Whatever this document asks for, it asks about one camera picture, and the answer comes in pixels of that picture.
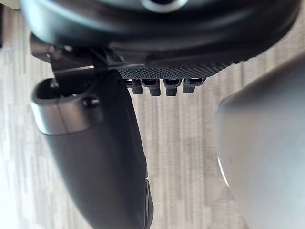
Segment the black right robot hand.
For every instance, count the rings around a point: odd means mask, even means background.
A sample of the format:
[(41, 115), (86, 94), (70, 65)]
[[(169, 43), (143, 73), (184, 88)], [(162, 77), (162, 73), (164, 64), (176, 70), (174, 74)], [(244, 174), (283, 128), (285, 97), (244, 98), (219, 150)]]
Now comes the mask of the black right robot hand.
[(34, 57), (53, 78), (31, 106), (60, 176), (95, 229), (148, 229), (153, 200), (130, 94), (184, 93), (263, 53), (299, 0), (23, 0)]

